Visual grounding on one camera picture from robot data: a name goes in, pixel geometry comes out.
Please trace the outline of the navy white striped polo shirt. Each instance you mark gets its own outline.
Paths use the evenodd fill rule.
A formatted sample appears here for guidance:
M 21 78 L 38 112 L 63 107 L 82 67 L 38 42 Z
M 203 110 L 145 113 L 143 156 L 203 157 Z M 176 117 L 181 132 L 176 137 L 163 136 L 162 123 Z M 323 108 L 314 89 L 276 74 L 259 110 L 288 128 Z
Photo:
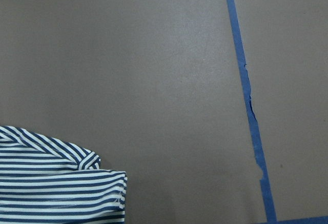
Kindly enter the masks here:
M 1 127 L 1 223 L 124 223 L 127 175 L 93 151 Z

